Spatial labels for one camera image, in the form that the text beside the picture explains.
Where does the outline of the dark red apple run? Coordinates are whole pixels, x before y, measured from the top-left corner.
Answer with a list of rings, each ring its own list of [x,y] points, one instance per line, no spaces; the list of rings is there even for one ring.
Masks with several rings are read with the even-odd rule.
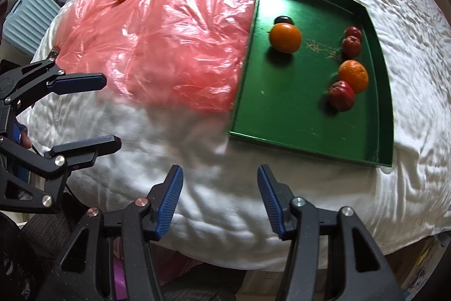
[[[349,83],[339,80],[329,87],[327,100],[338,111],[349,111],[354,106],[355,93]]]

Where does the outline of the dark plum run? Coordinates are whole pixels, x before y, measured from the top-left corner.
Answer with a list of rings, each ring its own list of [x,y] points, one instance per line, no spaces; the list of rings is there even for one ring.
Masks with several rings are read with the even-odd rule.
[[[282,24],[282,23],[289,24],[289,25],[294,25],[293,20],[290,17],[286,16],[286,15],[277,16],[274,19],[274,24],[275,25],[276,24]]]

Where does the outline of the light blue suitcase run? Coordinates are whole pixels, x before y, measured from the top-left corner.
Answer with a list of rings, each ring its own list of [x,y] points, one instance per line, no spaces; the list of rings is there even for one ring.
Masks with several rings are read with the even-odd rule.
[[[18,0],[5,19],[2,39],[32,58],[59,11],[54,0]]]

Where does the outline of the white bed quilt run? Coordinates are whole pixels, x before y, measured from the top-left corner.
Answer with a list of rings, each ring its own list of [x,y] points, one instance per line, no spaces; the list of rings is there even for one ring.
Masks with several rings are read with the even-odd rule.
[[[288,245],[272,232],[256,173],[315,206],[357,211],[389,254],[450,229],[450,24],[434,0],[356,0],[370,14],[388,67],[394,163],[370,168],[229,140],[226,114],[147,109],[111,92],[49,95],[19,121],[34,144],[117,135],[121,150],[75,172],[86,205],[116,210],[145,194],[171,165],[184,187],[161,246],[221,267],[280,271]]]

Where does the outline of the pink plastic sheet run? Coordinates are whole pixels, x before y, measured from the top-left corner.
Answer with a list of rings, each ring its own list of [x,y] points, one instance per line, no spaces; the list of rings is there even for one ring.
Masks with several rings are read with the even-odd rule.
[[[231,110],[255,0],[70,0],[52,37],[68,72],[148,106]]]

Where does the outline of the green tray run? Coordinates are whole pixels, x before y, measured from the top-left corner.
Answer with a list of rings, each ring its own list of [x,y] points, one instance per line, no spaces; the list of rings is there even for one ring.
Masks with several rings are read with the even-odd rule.
[[[300,49],[270,44],[277,16],[302,34]],[[369,76],[354,106],[338,112],[326,100],[342,62],[347,27],[363,34],[359,62]],[[394,118],[388,71],[378,35],[355,0],[255,0],[245,63],[229,135],[273,148],[369,166],[391,166]]]

